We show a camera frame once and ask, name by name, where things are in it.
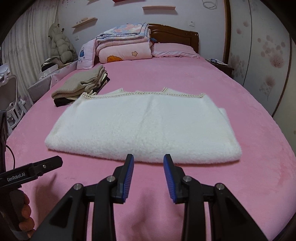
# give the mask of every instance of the white fur garment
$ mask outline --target white fur garment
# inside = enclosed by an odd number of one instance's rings
[[[125,160],[162,163],[236,161],[241,148],[224,109],[205,94],[161,92],[83,93],[60,116],[45,139],[52,150]]]

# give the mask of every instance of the metal screw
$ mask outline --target metal screw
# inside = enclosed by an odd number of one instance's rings
[[[115,178],[114,176],[108,176],[108,177],[107,177],[107,181],[108,181],[108,182],[114,182],[115,179],[116,179],[116,178]]]
[[[79,190],[79,189],[82,188],[82,184],[80,184],[80,183],[76,183],[76,184],[73,186],[73,188],[74,188],[75,190]]]
[[[223,189],[225,188],[225,186],[224,186],[222,183],[217,183],[217,184],[216,184],[216,188],[217,188],[218,190],[223,190]]]
[[[190,182],[190,181],[192,180],[192,178],[191,178],[190,176],[184,176],[184,177],[183,177],[183,180],[184,180],[185,182]]]

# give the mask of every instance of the pink bedsheet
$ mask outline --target pink bedsheet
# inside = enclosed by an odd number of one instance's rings
[[[218,107],[225,108],[242,147],[242,158],[229,164],[184,165],[185,173],[204,184],[224,183],[269,240],[285,227],[296,211],[295,155],[268,112],[241,85],[203,58],[120,61],[105,64],[105,68],[111,81],[100,94],[119,88],[160,91],[168,87],[189,94],[205,92]],[[97,183],[122,164],[57,153],[45,147],[45,137],[67,108],[55,107],[51,93],[76,72],[37,101],[7,141],[15,154],[16,166],[55,155],[64,161],[61,168],[23,185],[37,225],[72,185]],[[9,151],[6,158],[9,169]],[[179,241],[183,207],[172,203],[162,165],[135,163],[129,197],[124,205],[114,207],[118,241]]]

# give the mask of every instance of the wooden headboard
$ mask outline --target wooden headboard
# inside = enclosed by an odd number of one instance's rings
[[[198,53],[198,33],[181,30],[170,26],[150,23],[151,38],[155,38],[159,43],[177,43],[191,46]]]

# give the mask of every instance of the beige down jacket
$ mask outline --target beige down jacket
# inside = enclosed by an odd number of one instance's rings
[[[50,56],[57,57],[64,64],[76,61],[78,59],[76,49],[68,37],[62,33],[57,24],[51,25],[48,36],[52,39]]]

